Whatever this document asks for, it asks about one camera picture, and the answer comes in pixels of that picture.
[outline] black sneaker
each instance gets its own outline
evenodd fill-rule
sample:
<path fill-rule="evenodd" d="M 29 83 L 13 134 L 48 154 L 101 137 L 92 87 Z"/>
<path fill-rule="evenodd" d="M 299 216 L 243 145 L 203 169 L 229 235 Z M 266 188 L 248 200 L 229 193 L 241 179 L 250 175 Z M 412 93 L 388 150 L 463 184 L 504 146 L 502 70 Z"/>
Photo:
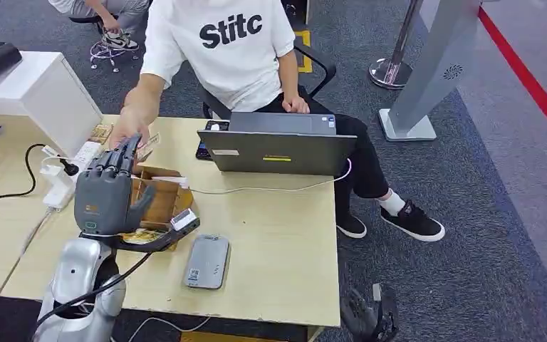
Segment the black sneaker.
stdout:
<path fill-rule="evenodd" d="M 445 235 L 443 224 L 430 218 L 411 200 L 397 214 L 391 216 L 387 210 L 380 208 L 380 216 L 388 224 L 396 226 L 411 237 L 425 242 L 439 241 Z"/>
<path fill-rule="evenodd" d="M 342 231 L 344 235 L 352 237 L 353 239 L 361 239 L 366 236 L 368 229 L 364 222 L 353 215 L 349 215 L 347 219 L 340 225 L 336 225 L 338 230 Z"/>
<path fill-rule="evenodd" d="M 139 48 L 139 44 L 132 41 L 129 36 L 128 33 L 113 33 L 104 30 L 102 41 L 111 48 L 135 51 Z"/>

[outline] stanchion post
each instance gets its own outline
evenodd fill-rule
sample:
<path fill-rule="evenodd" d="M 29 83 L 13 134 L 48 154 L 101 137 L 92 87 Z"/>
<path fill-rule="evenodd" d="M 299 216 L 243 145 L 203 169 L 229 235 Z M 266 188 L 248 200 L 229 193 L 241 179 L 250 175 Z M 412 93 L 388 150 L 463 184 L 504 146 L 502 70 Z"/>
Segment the stanchion post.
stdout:
<path fill-rule="evenodd" d="M 391 109 L 379 112 L 387 140 L 437 137 L 427 114 L 456 88 L 471 67 L 480 6 L 481 0 L 440 0 L 410 82 Z"/>
<path fill-rule="evenodd" d="M 421 6 L 422 0 L 411 0 L 391 58 L 382 58 L 370 65 L 370 77 L 377 86 L 398 90 L 404 88 L 408 78 L 410 78 L 412 67 L 405 63 L 403 58 L 414 18 L 420 12 Z"/>

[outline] laptop lid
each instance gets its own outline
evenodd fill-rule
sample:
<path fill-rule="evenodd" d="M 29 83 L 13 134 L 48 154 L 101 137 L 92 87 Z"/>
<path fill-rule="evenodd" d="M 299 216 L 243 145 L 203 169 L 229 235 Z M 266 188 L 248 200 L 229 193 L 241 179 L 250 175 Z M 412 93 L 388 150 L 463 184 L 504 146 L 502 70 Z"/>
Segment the laptop lid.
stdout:
<path fill-rule="evenodd" d="M 229 130 L 234 132 L 335 135 L 336 122 L 332 114 L 233 112 Z"/>
<path fill-rule="evenodd" d="M 341 175 L 355 149 L 354 135 L 199 130 L 221 171 Z"/>

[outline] person's hand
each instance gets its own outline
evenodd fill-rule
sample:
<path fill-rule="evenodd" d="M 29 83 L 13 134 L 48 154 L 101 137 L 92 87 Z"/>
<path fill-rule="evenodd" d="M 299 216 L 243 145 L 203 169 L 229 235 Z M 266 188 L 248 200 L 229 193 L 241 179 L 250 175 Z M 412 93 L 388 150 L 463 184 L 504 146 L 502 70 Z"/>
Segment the person's hand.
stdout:
<path fill-rule="evenodd" d="M 110 134 L 110 149 L 113 150 L 123 139 L 130 138 L 137 132 L 142 133 L 140 146 L 143 146 L 150 139 L 150 130 L 140 115 L 132 109 L 123 108 Z"/>
<path fill-rule="evenodd" d="M 104 29 L 106 31 L 113 32 L 113 33 L 120 33 L 120 24 L 118 23 L 116 18 L 114 18 L 114 16 L 109 16 L 104 18 L 103 23 L 104 23 Z"/>
<path fill-rule="evenodd" d="M 290 96 L 284 95 L 282 107 L 284 107 L 284 110 L 288 113 L 309 114 L 309 105 L 307 105 L 307 102 L 298 94 Z"/>

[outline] power strip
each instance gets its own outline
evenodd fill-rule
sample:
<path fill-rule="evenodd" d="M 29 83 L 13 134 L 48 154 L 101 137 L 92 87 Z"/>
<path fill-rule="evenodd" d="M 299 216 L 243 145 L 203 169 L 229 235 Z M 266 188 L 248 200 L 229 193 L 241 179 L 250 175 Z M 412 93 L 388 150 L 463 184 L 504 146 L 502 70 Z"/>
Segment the power strip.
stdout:
<path fill-rule="evenodd" d="M 78 166 L 78 173 L 72 176 L 72 181 L 76 184 L 76 180 L 82 171 L 87 169 L 91 160 L 101 151 L 102 145 L 99 142 L 88 141 L 80 148 L 74 156 L 72 163 Z"/>
<path fill-rule="evenodd" d="M 49 179 L 53 185 L 51 190 L 43 198 L 43 203 L 50 208 L 62 210 L 68 205 L 75 191 L 75 184 L 78 176 L 87 169 L 91 160 L 101 151 L 102 145 L 99 142 L 85 142 L 71 163 L 78 166 L 76 175 L 70 177 L 64 173 L 61 166 L 45 165 L 41 174 Z"/>

